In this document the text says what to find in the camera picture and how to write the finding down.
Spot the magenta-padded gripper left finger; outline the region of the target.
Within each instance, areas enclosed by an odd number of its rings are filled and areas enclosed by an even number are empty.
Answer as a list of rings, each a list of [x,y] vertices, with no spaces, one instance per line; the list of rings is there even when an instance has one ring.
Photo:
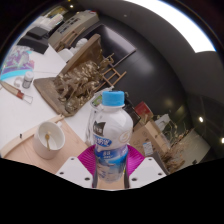
[[[96,188],[98,176],[94,148],[90,146],[78,157],[69,157],[56,175],[84,188]]]

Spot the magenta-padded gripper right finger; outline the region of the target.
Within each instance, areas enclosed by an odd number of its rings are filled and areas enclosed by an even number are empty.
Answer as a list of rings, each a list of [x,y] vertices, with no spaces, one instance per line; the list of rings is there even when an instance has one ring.
[[[167,170],[157,152],[144,157],[137,149],[128,146],[125,169],[125,188],[140,188],[167,175]]]

